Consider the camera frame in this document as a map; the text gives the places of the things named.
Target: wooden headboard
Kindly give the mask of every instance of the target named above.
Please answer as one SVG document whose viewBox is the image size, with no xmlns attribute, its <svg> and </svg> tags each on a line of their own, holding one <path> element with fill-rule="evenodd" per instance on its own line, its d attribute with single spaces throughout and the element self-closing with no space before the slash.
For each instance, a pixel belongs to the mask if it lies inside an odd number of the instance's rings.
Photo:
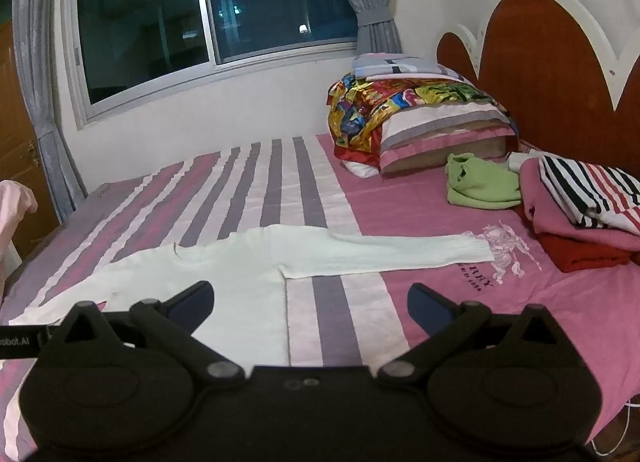
<svg viewBox="0 0 640 462">
<path fill-rule="evenodd" d="M 640 40 L 618 60 L 577 0 L 495 5 L 477 40 L 446 30 L 438 62 L 502 103 L 531 145 L 640 177 Z"/>
</svg>

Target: white cable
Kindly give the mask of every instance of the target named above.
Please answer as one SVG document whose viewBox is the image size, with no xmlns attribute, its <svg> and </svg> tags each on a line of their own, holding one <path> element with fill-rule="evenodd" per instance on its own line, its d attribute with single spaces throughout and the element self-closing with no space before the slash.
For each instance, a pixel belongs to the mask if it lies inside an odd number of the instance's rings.
<svg viewBox="0 0 640 462">
<path fill-rule="evenodd" d="M 622 437 L 620 437 L 620 440 L 616 444 L 615 448 L 613 448 L 611 451 L 609 451 L 607 453 L 600 453 L 598 451 L 598 449 L 596 448 L 596 443 L 593 440 L 591 441 L 591 445 L 593 446 L 593 450 L 596 452 L 596 455 L 598 455 L 599 457 L 606 457 L 606 456 L 611 455 L 615 450 L 617 450 L 620 447 L 620 444 L 622 444 L 622 441 L 625 439 L 626 430 L 629 429 L 629 421 L 631 420 L 631 408 L 640 408 L 640 406 L 633 405 L 633 404 L 631 404 L 630 401 L 628 403 L 626 403 L 626 426 L 625 426 L 625 431 L 622 432 Z"/>
</svg>

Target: wooden door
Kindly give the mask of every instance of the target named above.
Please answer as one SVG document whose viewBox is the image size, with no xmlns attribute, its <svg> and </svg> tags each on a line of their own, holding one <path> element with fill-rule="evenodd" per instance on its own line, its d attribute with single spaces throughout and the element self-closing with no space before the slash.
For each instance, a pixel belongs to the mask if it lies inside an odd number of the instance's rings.
<svg viewBox="0 0 640 462">
<path fill-rule="evenodd" d="M 14 235 L 24 258 L 58 226 L 58 218 L 20 92 L 11 22 L 0 26 L 0 181 L 5 179 L 30 187 L 38 202 L 36 213 L 27 213 Z"/>
</svg>

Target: sweater sleeve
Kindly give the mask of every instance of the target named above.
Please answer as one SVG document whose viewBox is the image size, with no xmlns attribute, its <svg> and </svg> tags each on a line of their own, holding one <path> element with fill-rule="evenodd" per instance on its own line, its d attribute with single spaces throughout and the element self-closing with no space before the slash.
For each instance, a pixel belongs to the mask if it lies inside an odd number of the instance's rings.
<svg viewBox="0 0 640 462">
<path fill-rule="evenodd" d="M 305 226 L 269 226 L 271 262 L 287 279 L 492 262 L 486 240 L 466 235 L 373 237 Z"/>
<path fill-rule="evenodd" d="M 119 263 L 105 265 L 40 307 L 27 307 L 22 315 L 12 319 L 9 325 L 49 325 L 65 317 L 78 301 L 108 301 L 122 287 L 129 285 L 132 276 L 132 271 L 123 269 Z"/>
</svg>

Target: window frame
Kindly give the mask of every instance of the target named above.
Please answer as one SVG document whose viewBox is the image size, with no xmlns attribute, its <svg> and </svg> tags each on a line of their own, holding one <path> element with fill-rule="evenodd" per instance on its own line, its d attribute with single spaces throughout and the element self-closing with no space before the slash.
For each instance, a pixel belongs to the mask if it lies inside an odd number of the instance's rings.
<svg viewBox="0 0 640 462">
<path fill-rule="evenodd" d="M 320 40 L 303 45 L 283 46 L 269 52 L 223 63 L 218 54 L 210 0 L 199 0 L 209 61 L 177 70 L 128 88 L 92 104 L 82 60 L 78 0 L 61 0 L 61 22 L 65 68 L 78 129 L 94 121 L 116 115 L 164 96 L 170 96 L 212 81 L 226 80 L 273 67 L 317 62 L 355 55 L 355 38 Z"/>
</svg>

